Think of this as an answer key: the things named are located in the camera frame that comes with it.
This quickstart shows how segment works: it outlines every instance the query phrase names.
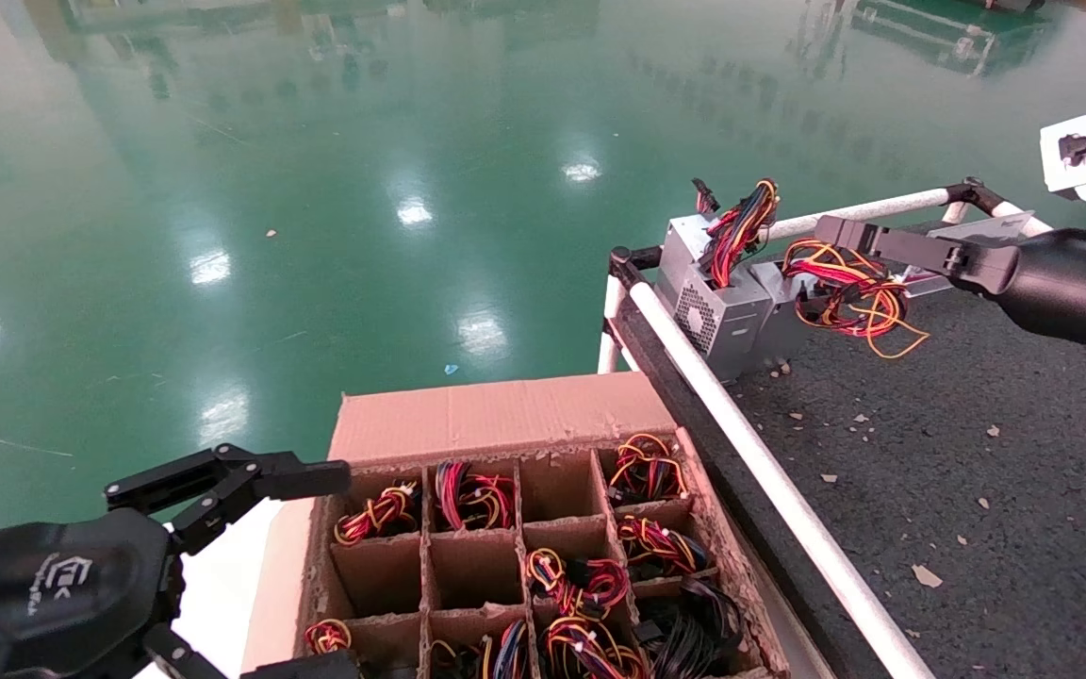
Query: cable connector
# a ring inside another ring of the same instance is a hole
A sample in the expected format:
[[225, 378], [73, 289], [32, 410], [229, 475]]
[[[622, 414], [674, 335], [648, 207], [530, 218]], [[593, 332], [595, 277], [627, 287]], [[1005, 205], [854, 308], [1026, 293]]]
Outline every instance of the cable connector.
[[719, 212], [719, 201], [715, 198], [715, 193], [711, 193], [711, 189], [708, 188], [706, 181], [694, 177], [692, 180], [694, 183], [694, 189], [697, 189], [697, 211], [706, 218], [711, 218], [715, 216], [716, 212]]

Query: silver power supply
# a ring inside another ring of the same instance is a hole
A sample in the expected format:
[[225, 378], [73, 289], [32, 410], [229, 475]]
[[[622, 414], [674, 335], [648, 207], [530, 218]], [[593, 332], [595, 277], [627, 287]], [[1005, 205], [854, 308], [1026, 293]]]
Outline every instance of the silver power supply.
[[711, 241], [711, 224], [703, 215], [669, 219], [655, 288], [711, 373], [731, 382], [773, 369], [798, 351], [811, 329], [798, 320], [794, 301], [815, 278], [785, 279], [779, 263], [762, 262], [736, 267], [730, 287], [711, 289], [697, 265]]

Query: wire bundle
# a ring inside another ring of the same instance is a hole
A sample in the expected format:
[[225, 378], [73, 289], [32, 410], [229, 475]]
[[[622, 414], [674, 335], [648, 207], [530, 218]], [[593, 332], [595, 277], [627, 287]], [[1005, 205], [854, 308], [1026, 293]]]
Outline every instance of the wire bundle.
[[519, 619], [501, 632], [501, 650], [492, 663], [492, 679], [522, 679], [526, 676], [526, 621]]
[[609, 495], [616, 505], [689, 498], [681, 464], [652, 433], [636, 433], [618, 447]]
[[732, 269], [740, 263], [742, 254], [757, 254], [766, 248], [761, 241], [761, 228], [773, 223], [779, 201], [773, 180], [759, 180], [750, 197], [741, 198], [740, 203], [723, 212], [719, 221], [706, 229], [711, 241], [698, 263], [703, 272], [710, 275], [716, 288], [727, 288], [732, 284]]
[[[619, 520], [618, 536], [628, 554], [628, 567], [659, 567], [655, 576], [689, 576], [710, 566], [703, 545], [652, 519], [626, 515]], [[655, 576], [645, 571], [641, 579]]]
[[430, 665], [432, 674], [443, 679], [492, 679], [492, 638], [487, 634], [479, 646], [460, 646], [457, 652], [446, 641], [434, 640]]
[[304, 643], [313, 654], [344, 652], [350, 647], [350, 629], [340, 619], [323, 619], [305, 629]]
[[469, 474], [470, 467], [465, 461], [444, 461], [434, 473], [443, 519], [452, 530], [510, 528], [513, 478]]
[[446, 641], [432, 641], [430, 658], [434, 675], [446, 679], [525, 679], [526, 621], [518, 619], [505, 628], [495, 653], [487, 634], [480, 645], [460, 646], [457, 652]]
[[561, 615], [577, 618], [606, 618], [631, 588], [626, 569], [615, 559], [565, 562], [547, 549], [526, 555], [526, 571], [544, 593], [559, 603]]
[[647, 614], [641, 628], [652, 627], [640, 636], [652, 656], [654, 679], [698, 679], [737, 669], [727, 665], [743, 640], [743, 614], [722, 590], [685, 579], [677, 606], [667, 605], [664, 599], [646, 599], [641, 609], [641, 615]]
[[557, 679], [557, 669], [564, 671], [565, 678], [573, 675], [590, 679], [646, 678], [639, 655], [615, 641], [601, 623], [560, 616], [548, 625], [543, 644], [553, 679]]
[[[794, 241], [785, 250], [782, 275], [810, 274], [818, 278], [816, 289], [823, 297], [798, 298], [796, 314], [803, 323], [824, 327], [849, 337], [866, 337], [870, 349], [884, 360], [897, 360], [927, 340], [930, 334], [906, 323], [908, 304], [904, 284], [891, 278], [881, 262], [861, 256], [848, 248], [836, 248], [813, 238]], [[917, 338], [902, 351], [886, 354], [874, 343], [881, 337], [902, 327]]]
[[387, 536], [393, 527], [418, 528], [415, 513], [421, 500], [417, 481], [401, 482], [384, 489], [376, 500], [367, 500], [362, 512], [344, 516], [332, 526], [332, 537], [340, 545], [357, 544], [359, 540]]

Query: dark gray mat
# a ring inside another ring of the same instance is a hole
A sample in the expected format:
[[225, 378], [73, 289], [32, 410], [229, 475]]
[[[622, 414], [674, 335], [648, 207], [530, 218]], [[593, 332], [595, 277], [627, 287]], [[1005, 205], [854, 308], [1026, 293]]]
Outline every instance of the dark gray mat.
[[818, 332], [737, 403], [936, 675], [1086, 676], [1086, 348], [958, 291], [911, 314], [904, 360]]

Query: debris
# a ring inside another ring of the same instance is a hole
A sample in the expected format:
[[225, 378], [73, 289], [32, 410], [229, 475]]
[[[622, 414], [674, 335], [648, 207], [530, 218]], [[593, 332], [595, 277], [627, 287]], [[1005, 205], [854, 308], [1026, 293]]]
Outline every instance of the debris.
[[945, 582], [945, 580], [940, 580], [930, 568], [924, 568], [921, 564], [913, 564], [912, 573], [917, 575], [919, 583], [924, 584], [926, 588], [937, 589]]

